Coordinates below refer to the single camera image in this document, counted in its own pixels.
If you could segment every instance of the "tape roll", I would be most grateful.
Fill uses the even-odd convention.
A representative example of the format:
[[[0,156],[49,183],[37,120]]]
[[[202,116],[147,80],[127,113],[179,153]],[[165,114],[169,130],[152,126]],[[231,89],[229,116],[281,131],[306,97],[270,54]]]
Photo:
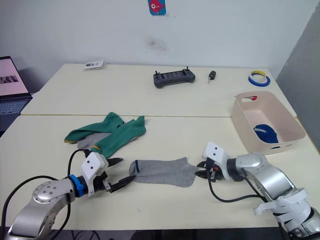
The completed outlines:
[[[270,84],[270,78],[263,71],[252,71],[248,78],[249,82],[258,87],[265,87]]]

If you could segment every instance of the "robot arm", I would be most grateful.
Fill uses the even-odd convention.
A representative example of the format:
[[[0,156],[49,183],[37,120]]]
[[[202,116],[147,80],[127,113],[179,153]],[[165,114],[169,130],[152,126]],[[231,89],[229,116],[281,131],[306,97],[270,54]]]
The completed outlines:
[[[30,202],[16,216],[5,240],[44,240],[59,211],[76,198],[85,194],[90,197],[100,190],[112,193],[129,184],[135,176],[126,177],[113,185],[107,181],[107,167],[121,160],[106,160],[103,155],[91,152],[81,164],[81,176],[69,175],[39,185],[33,191]]]
[[[298,238],[320,233],[320,214],[307,202],[307,191],[297,188],[261,153],[253,152],[230,158],[223,148],[209,142],[203,157],[207,159],[205,164],[215,166],[212,173],[217,172],[218,179],[242,181],[247,178],[255,182],[267,200],[254,209],[256,215],[270,210],[276,220]]]

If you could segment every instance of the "game controller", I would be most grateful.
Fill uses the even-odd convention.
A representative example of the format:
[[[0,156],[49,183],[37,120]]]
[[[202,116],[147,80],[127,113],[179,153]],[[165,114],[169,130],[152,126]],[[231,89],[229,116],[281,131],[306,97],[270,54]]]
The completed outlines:
[[[181,84],[181,83],[193,83],[196,79],[196,75],[186,67],[181,71],[172,71],[166,73],[160,73],[155,71],[153,75],[154,85],[160,89],[165,85]]]

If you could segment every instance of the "laptop keyboard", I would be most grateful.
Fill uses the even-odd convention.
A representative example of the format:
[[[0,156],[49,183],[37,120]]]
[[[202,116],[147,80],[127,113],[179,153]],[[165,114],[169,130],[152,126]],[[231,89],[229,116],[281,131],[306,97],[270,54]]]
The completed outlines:
[[[28,101],[12,101],[0,103],[0,115],[19,114]]]

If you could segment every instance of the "laptop screen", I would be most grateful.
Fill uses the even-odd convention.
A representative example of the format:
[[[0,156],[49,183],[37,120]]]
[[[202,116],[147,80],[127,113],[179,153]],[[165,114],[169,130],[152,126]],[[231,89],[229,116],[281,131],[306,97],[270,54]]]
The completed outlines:
[[[0,96],[26,93],[28,90],[11,58],[0,58]]]

